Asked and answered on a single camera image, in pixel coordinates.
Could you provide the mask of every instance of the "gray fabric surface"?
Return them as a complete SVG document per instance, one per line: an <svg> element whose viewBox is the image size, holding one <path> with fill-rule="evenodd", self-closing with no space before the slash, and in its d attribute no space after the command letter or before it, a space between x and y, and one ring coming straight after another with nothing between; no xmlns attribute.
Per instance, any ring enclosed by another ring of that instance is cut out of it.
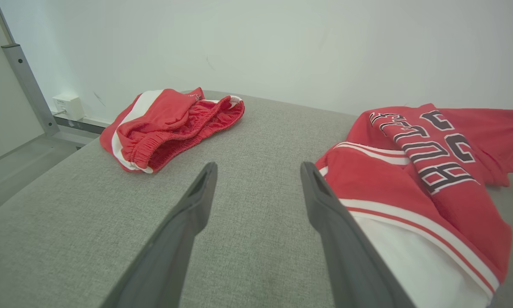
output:
<svg viewBox="0 0 513 308"><path fill-rule="evenodd" d="M234 127L158 174L127 173L93 142L2 205L0 307L98 307L209 161L219 181L181 307L333 307L299 166L344 140L355 117L240 96ZM513 185L491 196L513 226ZM513 307L513 252L494 306Z"/></svg>

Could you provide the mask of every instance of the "folded red clothing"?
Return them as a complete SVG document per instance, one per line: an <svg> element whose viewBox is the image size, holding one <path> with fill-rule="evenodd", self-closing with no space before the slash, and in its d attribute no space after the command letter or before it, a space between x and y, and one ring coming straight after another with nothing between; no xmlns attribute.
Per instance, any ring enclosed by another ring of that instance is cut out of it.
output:
<svg viewBox="0 0 513 308"><path fill-rule="evenodd" d="M205 100L203 90L146 91L100 136L100 145L128 172L155 173L178 154L234 125L245 105L237 96Z"/></svg>

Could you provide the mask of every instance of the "red stripe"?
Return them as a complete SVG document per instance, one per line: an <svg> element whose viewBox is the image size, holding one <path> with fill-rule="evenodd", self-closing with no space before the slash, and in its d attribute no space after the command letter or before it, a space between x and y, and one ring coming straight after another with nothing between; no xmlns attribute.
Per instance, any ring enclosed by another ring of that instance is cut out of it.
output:
<svg viewBox="0 0 513 308"><path fill-rule="evenodd" d="M456 248L454 248L454 246L452 246L444 238L440 237L438 234L436 234L435 232L429 230L428 228L426 228L426 227L424 227L422 225L416 224L415 222L411 222L411 221L409 221L407 219L403 219L403 218L400 218L400 217L397 217L397 216L393 216L393 215L389 215L389 214L384 214L384 213L380 213L380 212L375 212L373 210L360 209L360 208L352 208L352 207L346 207L346 208L349 211L351 211L351 212L367 213L367 214L372 214L372 215L376 215L376 216L381 216L381 217L384 217L384 218L389 218L389 219L397 220L398 222L402 222L404 224L407 224L407 225L419 228L420 230L426 232L427 234L430 234L431 236L433 236L437 240L440 240L441 243L446 245L448 248L450 248L450 250L452 250L471 269L471 271L473 271L477 275L477 277L479 277L479 279L481 279L485 283L485 285L491 290L492 293L495 292L494 288L492 287L491 284L489 284L489 282L485 279L485 277L483 277L483 275L481 275L481 273L479 271L477 271L477 269L475 267L473 267L473 265L471 265L471 263L469 261L467 261L467 259L462 254L460 254L460 252L458 250L456 250Z"/></svg>
<svg viewBox="0 0 513 308"><path fill-rule="evenodd" d="M406 155L405 153L403 152L403 154L390 154L390 153L383 153L383 152L378 152L376 150L372 150L371 148L364 148L362 146L359 146L358 144L346 144L346 143L342 143L342 144L338 144L339 145L349 145L349 146L355 146L356 148L360 148L362 150L366 150L368 152L372 152L374 154L380 154L380 155L383 155L383 156L388 156L388 157L394 157L394 158L405 158Z"/></svg>

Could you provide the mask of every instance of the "floor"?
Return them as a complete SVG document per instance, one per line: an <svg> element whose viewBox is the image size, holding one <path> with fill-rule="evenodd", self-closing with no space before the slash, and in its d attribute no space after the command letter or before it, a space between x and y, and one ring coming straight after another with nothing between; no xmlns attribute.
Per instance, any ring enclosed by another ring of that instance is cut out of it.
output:
<svg viewBox="0 0 513 308"><path fill-rule="evenodd" d="M81 144L41 136L0 159L0 206Z"/></svg>

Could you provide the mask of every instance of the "white power outlet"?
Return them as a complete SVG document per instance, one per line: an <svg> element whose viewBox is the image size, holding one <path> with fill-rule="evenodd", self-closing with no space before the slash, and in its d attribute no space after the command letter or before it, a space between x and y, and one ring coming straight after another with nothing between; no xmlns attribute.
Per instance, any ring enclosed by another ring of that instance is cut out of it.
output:
<svg viewBox="0 0 513 308"><path fill-rule="evenodd" d="M82 103L77 96L61 94L53 97L53 102L55 102L55 107L59 113L66 110L66 113L62 114L65 118L78 121L82 117L85 117Z"/></svg>

